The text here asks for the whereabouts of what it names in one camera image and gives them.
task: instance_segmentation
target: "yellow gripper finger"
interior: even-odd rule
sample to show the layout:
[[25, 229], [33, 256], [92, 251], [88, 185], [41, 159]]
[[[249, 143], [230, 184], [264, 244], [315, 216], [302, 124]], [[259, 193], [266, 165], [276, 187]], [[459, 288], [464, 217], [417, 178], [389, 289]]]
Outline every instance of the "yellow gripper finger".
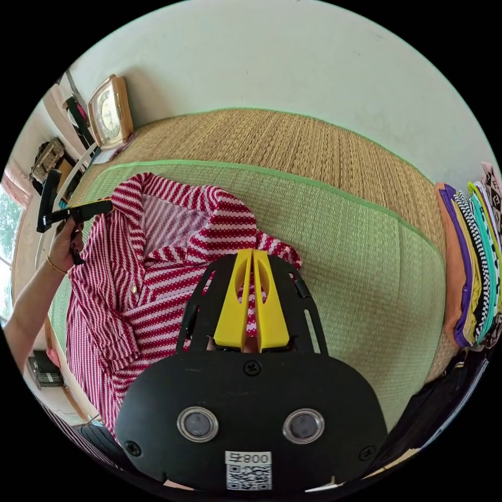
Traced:
[[[214, 332], [214, 341], [217, 345], [240, 349], [241, 352], [244, 351], [246, 343], [252, 258], [252, 249], [237, 252], [229, 288]], [[238, 293], [241, 286], [243, 286], [243, 293], [242, 301], [239, 303]]]
[[[266, 251], [253, 251], [253, 269], [258, 351], [286, 347], [289, 343], [288, 329]], [[265, 302], [261, 294], [262, 287]]]

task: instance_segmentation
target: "clock face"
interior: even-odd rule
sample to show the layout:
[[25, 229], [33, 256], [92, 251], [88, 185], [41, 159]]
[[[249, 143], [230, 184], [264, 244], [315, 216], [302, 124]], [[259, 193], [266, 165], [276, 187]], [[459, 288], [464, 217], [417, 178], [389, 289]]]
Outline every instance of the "clock face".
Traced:
[[120, 120], [111, 88], [104, 90], [97, 100], [96, 118], [103, 135], [113, 139], [120, 134]]

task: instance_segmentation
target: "yellow cloth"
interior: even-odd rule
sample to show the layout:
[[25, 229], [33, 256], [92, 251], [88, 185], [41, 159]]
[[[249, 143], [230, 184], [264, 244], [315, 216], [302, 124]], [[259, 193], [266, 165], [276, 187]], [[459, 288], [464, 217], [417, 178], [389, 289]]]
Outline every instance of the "yellow cloth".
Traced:
[[[495, 229], [492, 227], [492, 221], [490, 219], [490, 215], [489, 215], [489, 212], [488, 212], [488, 209], [485, 205], [485, 202], [484, 202], [484, 199], [483, 199], [483, 196], [480, 194], [480, 191], [478, 189], [477, 186], [475, 186], [473, 183], [471, 183], [469, 181], [469, 183], [467, 184], [467, 187], [469, 188], [469, 193], [470, 195], [472, 195], [472, 193], [474, 192], [476, 195], [477, 195], [477, 198], [481, 204], [481, 207], [483, 208], [483, 212], [485, 213], [485, 220], [486, 222], [488, 223], [488, 228], [490, 229], [490, 233], [492, 235], [492, 242], [495, 244], [495, 253], [497, 255], [497, 259], [498, 259], [498, 262], [499, 264], [502, 263], [502, 260], [500, 259], [500, 249], [498, 248], [498, 241], [497, 241], [497, 237], [495, 237]], [[502, 294], [500, 294], [498, 296], [498, 304], [497, 304], [497, 310], [495, 311], [495, 314], [497, 312], [500, 311], [501, 307], [502, 307]]]
[[467, 228], [467, 224], [462, 216], [462, 213], [457, 206], [457, 203], [452, 200], [451, 203], [455, 208], [455, 213], [457, 215], [457, 220], [459, 222], [460, 228], [462, 230], [462, 234], [467, 242], [467, 247], [469, 249], [469, 257], [471, 259], [471, 269], [472, 269], [472, 292], [471, 292], [471, 301], [469, 303], [467, 318], [465, 319], [463, 335], [464, 338], [471, 344], [475, 344], [476, 340], [474, 338], [474, 330], [476, 328], [476, 317], [474, 316], [474, 311], [476, 310], [477, 303], [480, 300], [481, 289], [482, 289], [482, 280], [481, 280], [481, 271], [479, 263], [477, 262], [476, 250], [472, 244], [471, 235], [469, 233], [469, 229]]

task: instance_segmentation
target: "teal cloth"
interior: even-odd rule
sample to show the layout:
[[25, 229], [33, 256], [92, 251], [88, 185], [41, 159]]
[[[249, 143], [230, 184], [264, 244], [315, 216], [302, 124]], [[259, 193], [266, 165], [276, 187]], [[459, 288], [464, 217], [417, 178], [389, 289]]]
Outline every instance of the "teal cloth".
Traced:
[[473, 208], [474, 220], [476, 221], [476, 225], [480, 231], [481, 242], [483, 243], [483, 250], [486, 255], [486, 261], [488, 263], [488, 274], [490, 277], [490, 295], [489, 295], [489, 304], [488, 304], [488, 315], [483, 324], [483, 329], [477, 338], [477, 342], [481, 343], [486, 333], [490, 329], [492, 325], [493, 318], [495, 316], [495, 284], [497, 283], [497, 275], [495, 273], [495, 264], [493, 263], [493, 252], [492, 245], [490, 243], [490, 238], [486, 232], [486, 227], [483, 222], [481, 203], [478, 200], [476, 194], [472, 194], [471, 203]]

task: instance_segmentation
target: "curtain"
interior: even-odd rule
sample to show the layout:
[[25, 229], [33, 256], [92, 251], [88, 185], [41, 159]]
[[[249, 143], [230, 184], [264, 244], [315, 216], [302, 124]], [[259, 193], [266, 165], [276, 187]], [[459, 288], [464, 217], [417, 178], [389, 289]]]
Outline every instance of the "curtain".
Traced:
[[2, 178], [5, 193], [21, 207], [26, 209], [32, 197], [32, 186], [28, 176], [22, 172], [17, 162], [10, 159]]

